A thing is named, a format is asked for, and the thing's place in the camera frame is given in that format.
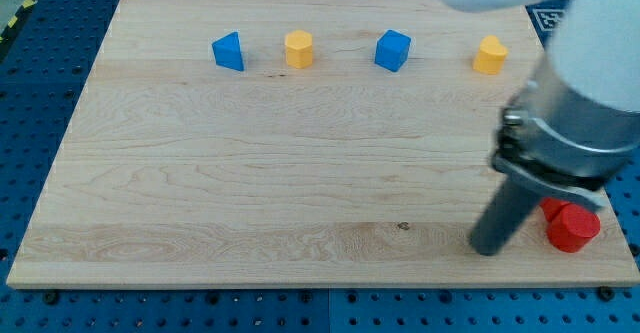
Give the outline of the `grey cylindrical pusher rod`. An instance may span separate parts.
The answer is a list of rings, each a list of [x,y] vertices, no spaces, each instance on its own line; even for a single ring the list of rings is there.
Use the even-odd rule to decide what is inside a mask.
[[[480,255],[498,254],[541,199],[540,194],[508,177],[471,230],[471,247]]]

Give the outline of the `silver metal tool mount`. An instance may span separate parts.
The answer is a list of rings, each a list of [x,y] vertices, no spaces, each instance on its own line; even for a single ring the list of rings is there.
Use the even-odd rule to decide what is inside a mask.
[[[600,189],[639,146],[639,112],[616,109],[570,86],[544,56],[501,111],[491,163],[507,176],[490,212],[529,212],[551,197],[591,212]]]

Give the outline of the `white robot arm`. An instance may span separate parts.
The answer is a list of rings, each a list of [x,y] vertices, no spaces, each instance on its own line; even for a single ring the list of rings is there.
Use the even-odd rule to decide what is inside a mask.
[[[442,0],[464,12],[547,0]],[[505,179],[469,242],[494,255],[552,197],[594,212],[639,145],[639,0],[570,0],[544,55],[503,108],[493,168]]]

